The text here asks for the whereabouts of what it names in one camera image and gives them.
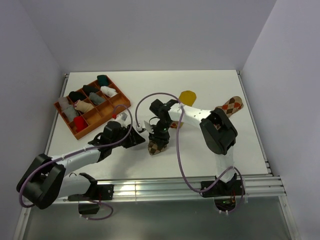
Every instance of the gray floor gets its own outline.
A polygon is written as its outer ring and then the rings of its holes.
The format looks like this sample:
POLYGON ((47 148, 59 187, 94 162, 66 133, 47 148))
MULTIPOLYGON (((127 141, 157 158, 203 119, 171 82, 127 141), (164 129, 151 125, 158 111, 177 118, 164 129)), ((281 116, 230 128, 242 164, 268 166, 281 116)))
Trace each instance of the gray floor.
POLYGON ((34 208, 24 240, 290 239, 277 197, 249 198, 229 216, 220 215, 212 199, 112 205, 113 216, 102 221, 79 218, 76 204, 34 208))

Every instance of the white wall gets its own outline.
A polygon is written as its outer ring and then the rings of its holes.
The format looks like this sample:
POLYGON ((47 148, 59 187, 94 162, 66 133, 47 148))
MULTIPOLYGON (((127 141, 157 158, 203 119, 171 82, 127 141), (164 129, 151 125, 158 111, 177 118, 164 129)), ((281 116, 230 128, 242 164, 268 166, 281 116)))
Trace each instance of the white wall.
POLYGON ((276 0, 20 0, 66 72, 242 69, 276 0))
POLYGON ((16 186, 43 153, 63 75, 18 0, 0 1, 0 238, 21 212, 16 186))
POLYGON ((303 239, 320 239, 320 1, 277 0, 243 83, 303 239))

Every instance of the rolled sock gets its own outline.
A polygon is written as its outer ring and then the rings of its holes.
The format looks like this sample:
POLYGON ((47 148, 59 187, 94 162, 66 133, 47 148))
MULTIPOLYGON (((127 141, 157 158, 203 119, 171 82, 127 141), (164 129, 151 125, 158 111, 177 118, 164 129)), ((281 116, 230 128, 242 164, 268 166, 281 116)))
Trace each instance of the rolled sock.
POLYGON ((75 117, 73 121, 76 126, 77 132, 80 132, 83 129, 85 129, 86 127, 88 127, 88 124, 86 123, 86 121, 84 120, 84 118, 82 116, 75 117))
POLYGON ((89 86, 89 85, 83 85, 82 90, 84 93, 89 96, 90 93, 97 93, 99 92, 98 88, 95 88, 94 86, 89 86))
POLYGON ((60 107, 62 108, 62 111, 64 111, 65 109, 67 109, 67 107, 71 106, 69 104, 68 99, 65 96, 59 97, 58 98, 58 102, 60 107))
POLYGON ((106 75, 96 76, 96 79, 98 80, 98 84, 100 85, 100 87, 109 85, 109 81, 106 75))
POLYGON ((101 92, 103 92, 105 95, 107 95, 110 98, 117 95, 117 91, 111 87, 108 87, 108 86, 102 86, 101 92))
POLYGON ((87 103, 85 101, 77 101, 74 104, 74 108, 75 108, 75 110, 80 111, 85 114, 85 113, 89 112, 90 110, 94 109, 95 107, 92 106, 91 103, 87 103))
POLYGON ((90 94, 89 94, 89 99, 90 99, 91 102, 93 102, 93 104, 95 104, 95 105, 102 104, 103 102, 106 101, 103 97, 97 95, 97 94, 94 93, 94 92, 90 92, 90 94))
POLYGON ((71 99, 72 102, 76 102, 78 100, 85 100, 87 97, 83 95, 81 92, 78 91, 72 91, 69 93, 69 98, 71 99))
POLYGON ((69 105, 63 113, 66 115, 68 118, 69 122, 72 122, 74 118, 78 116, 78 112, 75 110, 75 108, 72 105, 69 105))

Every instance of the wooden box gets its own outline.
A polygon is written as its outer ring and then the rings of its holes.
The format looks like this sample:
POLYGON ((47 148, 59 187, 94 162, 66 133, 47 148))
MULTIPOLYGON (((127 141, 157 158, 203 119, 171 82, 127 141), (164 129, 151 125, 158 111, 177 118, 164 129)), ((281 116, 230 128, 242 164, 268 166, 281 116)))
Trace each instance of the wooden box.
MULTIPOLYGON (((102 124, 104 124, 108 120, 110 120, 112 118, 115 106, 117 106, 119 104, 124 104, 127 107, 131 106, 131 102, 128 100, 128 98, 120 91, 120 89, 110 80, 110 78, 108 76, 106 76, 106 77, 109 82, 108 87, 115 89, 117 92, 117 94, 113 97, 108 97, 107 95, 105 95, 101 92, 100 86, 98 84, 98 80, 95 80, 89 84, 86 84, 86 85, 89 85, 89 86, 92 86, 92 87, 99 89, 99 92, 97 92, 96 94, 98 94, 100 97, 103 97, 104 99, 106 99, 105 102, 103 102, 99 105, 94 105, 90 101, 89 96, 85 94, 85 92, 83 91, 82 88, 78 89, 76 91, 76 92, 80 92, 86 96, 86 99, 84 100, 86 103, 91 103, 94 106, 94 109, 92 109, 86 113, 82 113, 82 112, 78 111, 79 116, 82 116, 88 125, 85 129, 77 132, 77 127, 76 127, 75 123, 73 121, 70 122, 68 120, 67 116, 62 112, 62 109, 60 107, 59 102, 54 103, 55 108, 57 109, 60 116, 63 118, 65 124, 67 124, 67 126, 69 127, 69 129, 72 132, 72 134, 74 135, 74 137, 78 140, 80 138, 82 138, 83 136, 87 135, 88 133, 90 133, 91 131, 93 131, 94 129, 96 129, 97 127, 101 126, 102 124)), ((72 102, 68 96, 66 98, 68 99, 69 104, 71 104, 71 105, 74 104, 74 102, 72 102)), ((115 110, 114 113, 119 114, 119 113, 123 112, 124 110, 126 110, 125 107, 119 106, 115 110)))

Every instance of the gray sock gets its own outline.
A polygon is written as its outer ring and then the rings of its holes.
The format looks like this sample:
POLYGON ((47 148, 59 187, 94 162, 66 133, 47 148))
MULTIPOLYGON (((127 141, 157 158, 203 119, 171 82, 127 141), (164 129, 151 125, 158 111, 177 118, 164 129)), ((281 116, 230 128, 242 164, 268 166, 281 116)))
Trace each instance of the gray sock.
POLYGON ((93 102, 95 105, 102 104, 103 102, 106 101, 103 97, 99 96, 98 94, 96 94, 96 93, 94 93, 94 92, 90 92, 89 99, 90 99, 91 102, 93 102))
POLYGON ((72 105, 68 106, 63 111, 63 113, 66 115, 66 117, 68 118, 69 122, 72 122, 74 120, 74 118, 78 116, 77 110, 75 110, 74 106, 72 106, 72 105))
POLYGON ((68 99, 65 96, 59 97, 58 102, 60 107, 62 108, 62 111, 64 111, 65 109, 67 109, 67 107, 70 106, 68 99))

